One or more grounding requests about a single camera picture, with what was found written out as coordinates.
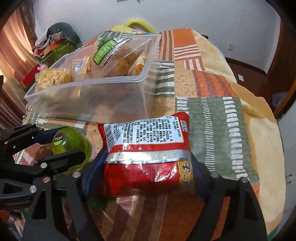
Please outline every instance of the yellow fuzzy handle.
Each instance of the yellow fuzzy handle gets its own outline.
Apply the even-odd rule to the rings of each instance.
[[[146,32],[156,34],[156,31],[152,27],[150,27],[147,23],[139,19],[131,19],[125,24],[125,26],[127,27],[131,27],[133,25],[140,25]]]

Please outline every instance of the white paper on floor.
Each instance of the white paper on floor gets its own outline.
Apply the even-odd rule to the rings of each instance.
[[[239,80],[244,82],[244,77],[239,74]]]

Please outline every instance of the green round container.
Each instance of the green round container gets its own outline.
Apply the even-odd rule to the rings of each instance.
[[[52,140],[53,154],[56,155],[73,149],[83,151],[86,158],[82,164],[70,167],[70,171],[80,170],[87,164],[91,156],[91,144],[84,136],[70,127],[59,130]]]

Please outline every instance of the red bag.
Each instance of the red bag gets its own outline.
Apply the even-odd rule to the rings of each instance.
[[[185,112],[98,127],[103,148],[109,152],[101,189],[104,196],[194,192]]]

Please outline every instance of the yellow label with chinese characters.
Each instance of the yellow label with chinese characters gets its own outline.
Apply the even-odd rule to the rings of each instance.
[[[178,161],[180,174],[180,191],[194,193],[193,169],[191,161]]]

